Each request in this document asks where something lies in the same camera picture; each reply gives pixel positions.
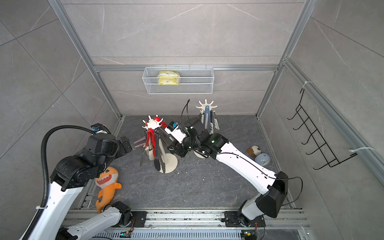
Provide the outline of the red handled steel tongs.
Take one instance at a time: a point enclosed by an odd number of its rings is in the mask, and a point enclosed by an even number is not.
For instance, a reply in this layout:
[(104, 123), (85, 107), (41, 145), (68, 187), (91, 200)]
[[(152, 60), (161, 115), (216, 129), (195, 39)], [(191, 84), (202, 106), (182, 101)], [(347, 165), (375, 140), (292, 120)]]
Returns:
[(158, 123), (159, 126), (161, 126), (163, 129), (167, 128), (167, 124), (163, 121), (163, 119), (160, 119), (158, 116), (154, 118), (154, 120)]

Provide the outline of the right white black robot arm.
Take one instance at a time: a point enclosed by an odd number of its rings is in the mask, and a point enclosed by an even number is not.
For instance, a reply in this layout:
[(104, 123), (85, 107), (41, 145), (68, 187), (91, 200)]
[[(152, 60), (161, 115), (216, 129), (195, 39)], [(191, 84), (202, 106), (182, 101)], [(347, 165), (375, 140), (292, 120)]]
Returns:
[(203, 158), (212, 158), (236, 171), (256, 188), (259, 194), (246, 200), (238, 210), (243, 226), (250, 226), (251, 221), (263, 215), (278, 216), (288, 194), (289, 178), (284, 172), (275, 173), (262, 167), (221, 134), (209, 133), (199, 121), (186, 126), (170, 122), (162, 139), (172, 154), (183, 158), (194, 151)]

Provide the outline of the black steel tongs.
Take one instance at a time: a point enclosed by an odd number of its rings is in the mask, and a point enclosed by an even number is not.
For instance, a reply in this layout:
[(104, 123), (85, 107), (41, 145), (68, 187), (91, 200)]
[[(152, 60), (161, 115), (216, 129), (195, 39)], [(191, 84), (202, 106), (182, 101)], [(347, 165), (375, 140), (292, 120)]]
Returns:
[(171, 154), (166, 154), (163, 141), (161, 139), (160, 128), (154, 130), (156, 138), (156, 159), (154, 166), (157, 171), (163, 174), (169, 174), (175, 170), (175, 165)]

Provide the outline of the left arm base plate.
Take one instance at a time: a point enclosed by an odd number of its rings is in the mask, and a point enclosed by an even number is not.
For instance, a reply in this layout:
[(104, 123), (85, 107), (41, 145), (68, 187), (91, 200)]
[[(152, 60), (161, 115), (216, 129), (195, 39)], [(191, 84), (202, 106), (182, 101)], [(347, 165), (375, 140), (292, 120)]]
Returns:
[(134, 227), (134, 228), (143, 228), (147, 219), (148, 212), (146, 211), (133, 211), (122, 214), (118, 226), (121, 228), (124, 227)]

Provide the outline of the cream utensil stand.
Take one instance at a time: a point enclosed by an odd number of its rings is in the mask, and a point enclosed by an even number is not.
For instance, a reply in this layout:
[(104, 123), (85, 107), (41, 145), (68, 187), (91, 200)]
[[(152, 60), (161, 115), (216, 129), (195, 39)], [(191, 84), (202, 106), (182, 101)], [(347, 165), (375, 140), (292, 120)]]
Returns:
[(213, 117), (212, 114), (215, 113), (213, 109), (217, 106), (213, 106), (213, 103), (214, 101), (212, 101), (211, 103), (208, 103), (207, 100), (205, 100), (204, 103), (199, 101), (200, 106), (196, 106), (196, 108), (200, 110), (200, 114), (192, 122), (192, 126), (197, 128), (198, 134), (201, 134), (206, 131), (207, 134), (211, 136), (214, 132), (213, 127), (214, 120), (216, 119), (216, 117)]
[(173, 172), (177, 165), (178, 159), (176, 156), (167, 153), (167, 144), (172, 143), (166, 129), (168, 125), (158, 115), (154, 118), (148, 116), (148, 120), (143, 120), (145, 124), (142, 126), (146, 130), (144, 149), (149, 159), (154, 162), (155, 169), (163, 174)]

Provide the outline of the blue handled cream tongs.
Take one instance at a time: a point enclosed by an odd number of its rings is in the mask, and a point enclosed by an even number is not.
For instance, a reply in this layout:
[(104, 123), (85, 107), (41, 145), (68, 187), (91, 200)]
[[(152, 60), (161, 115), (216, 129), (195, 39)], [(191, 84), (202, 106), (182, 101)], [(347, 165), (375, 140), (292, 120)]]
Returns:
[(210, 130), (210, 107), (206, 106), (205, 111), (204, 111), (204, 127), (206, 130)]

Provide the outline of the slim white tongs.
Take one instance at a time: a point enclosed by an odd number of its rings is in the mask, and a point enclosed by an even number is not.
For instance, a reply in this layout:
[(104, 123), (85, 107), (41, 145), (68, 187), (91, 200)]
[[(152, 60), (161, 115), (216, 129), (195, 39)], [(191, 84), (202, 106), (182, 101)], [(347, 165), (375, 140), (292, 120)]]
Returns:
[(213, 134), (214, 130), (219, 130), (219, 124), (215, 111), (210, 111), (210, 133)]

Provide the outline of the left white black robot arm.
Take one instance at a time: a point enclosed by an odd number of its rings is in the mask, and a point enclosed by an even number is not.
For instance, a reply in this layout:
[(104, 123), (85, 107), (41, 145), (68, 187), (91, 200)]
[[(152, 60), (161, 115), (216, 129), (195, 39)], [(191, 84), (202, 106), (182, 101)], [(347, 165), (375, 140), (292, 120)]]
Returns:
[[(58, 130), (76, 129), (90, 133), (87, 145), (75, 155), (59, 161), (52, 173), (48, 170), (47, 146), (50, 136)], [(83, 188), (90, 180), (101, 177), (113, 160), (132, 151), (126, 137), (117, 139), (102, 124), (85, 128), (61, 125), (49, 130), (41, 144), (43, 198), (22, 240), (81, 240), (90, 239), (109, 227), (133, 223), (130, 207), (116, 202), (97, 216), (77, 226), (63, 227), (63, 221)]]

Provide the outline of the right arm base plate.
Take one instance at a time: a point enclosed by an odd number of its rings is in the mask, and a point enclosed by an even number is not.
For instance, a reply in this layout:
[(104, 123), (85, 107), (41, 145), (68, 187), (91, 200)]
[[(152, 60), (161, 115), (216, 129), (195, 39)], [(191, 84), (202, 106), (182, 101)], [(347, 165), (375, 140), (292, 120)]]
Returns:
[(266, 223), (263, 216), (256, 217), (254, 220), (248, 220), (242, 214), (237, 211), (225, 211), (224, 217), (221, 218), (221, 222), (225, 223), (226, 227), (265, 227)]

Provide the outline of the red sleeved steel tongs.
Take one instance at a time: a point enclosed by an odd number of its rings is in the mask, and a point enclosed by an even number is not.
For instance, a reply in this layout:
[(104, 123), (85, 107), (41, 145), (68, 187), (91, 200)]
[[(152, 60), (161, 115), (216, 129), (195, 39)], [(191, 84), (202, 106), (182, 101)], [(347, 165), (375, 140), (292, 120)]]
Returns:
[(146, 131), (145, 151), (151, 161), (156, 159), (156, 138), (155, 132), (151, 128)]

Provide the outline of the red pink paw tongs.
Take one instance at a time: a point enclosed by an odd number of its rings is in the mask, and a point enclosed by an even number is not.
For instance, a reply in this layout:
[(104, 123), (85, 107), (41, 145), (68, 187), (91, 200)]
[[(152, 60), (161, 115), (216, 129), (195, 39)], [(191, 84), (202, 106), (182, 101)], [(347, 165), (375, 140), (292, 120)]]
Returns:
[(134, 147), (134, 148), (140, 148), (140, 147), (145, 146), (145, 145), (146, 145), (146, 140), (147, 140), (147, 137), (146, 137), (146, 136), (140, 138), (139, 140), (136, 140), (136, 141), (133, 143), (133, 147)]

